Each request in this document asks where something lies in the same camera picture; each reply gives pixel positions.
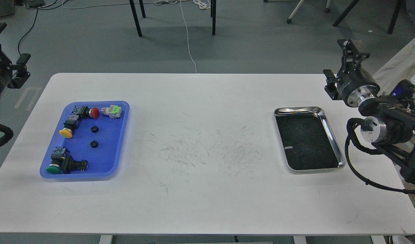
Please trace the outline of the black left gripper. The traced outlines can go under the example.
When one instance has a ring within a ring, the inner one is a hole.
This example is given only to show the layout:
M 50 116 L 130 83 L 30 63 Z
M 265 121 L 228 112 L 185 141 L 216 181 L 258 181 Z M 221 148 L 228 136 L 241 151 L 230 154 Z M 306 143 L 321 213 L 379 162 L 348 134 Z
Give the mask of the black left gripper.
M 6 23 L 0 23 L 0 34 L 7 27 Z M 0 62 L 4 62 L 4 53 L 0 44 Z M 30 73 L 27 71 L 27 62 L 31 58 L 31 54 L 21 54 L 16 64 L 9 65 L 9 69 L 0 66 L 0 96 L 3 90 L 8 87 L 10 89 L 19 89 L 29 79 Z

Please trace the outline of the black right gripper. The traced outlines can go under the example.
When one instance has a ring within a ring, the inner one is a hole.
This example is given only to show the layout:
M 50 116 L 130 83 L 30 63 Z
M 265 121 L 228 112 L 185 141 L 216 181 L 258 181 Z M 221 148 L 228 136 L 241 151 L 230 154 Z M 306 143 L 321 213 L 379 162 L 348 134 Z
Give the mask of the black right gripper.
M 342 65 L 336 77 L 330 69 L 324 69 L 327 84 L 325 91 L 332 100 L 344 101 L 349 107 L 359 107 L 369 98 L 375 98 L 380 86 L 368 71 L 361 68 L 361 63 L 370 57 L 361 40 L 337 40 L 342 48 Z

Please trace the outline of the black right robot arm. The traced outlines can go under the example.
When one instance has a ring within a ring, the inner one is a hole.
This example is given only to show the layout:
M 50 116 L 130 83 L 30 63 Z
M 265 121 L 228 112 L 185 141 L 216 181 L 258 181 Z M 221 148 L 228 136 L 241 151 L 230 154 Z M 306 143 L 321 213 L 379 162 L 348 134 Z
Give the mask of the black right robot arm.
M 378 95 L 380 86 L 362 68 L 368 52 L 359 50 L 362 42 L 337 40 L 342 48 L 342 65 L 335 75 L 325 69 L 325 91 L 332 100 L 342 100 L 358 108 L 361 118 L 347 121 L 345 156 L 352 172 L 365 184 L 394 192 L 415 195 L 415 189 L 397 189 L 378 184 L 359 173 L 350 162 L 349 145 L 369 155 L 385 155 L 400 167 L 403 179 L 415 185 L 415 85 L 401 80 L 388 95 Z

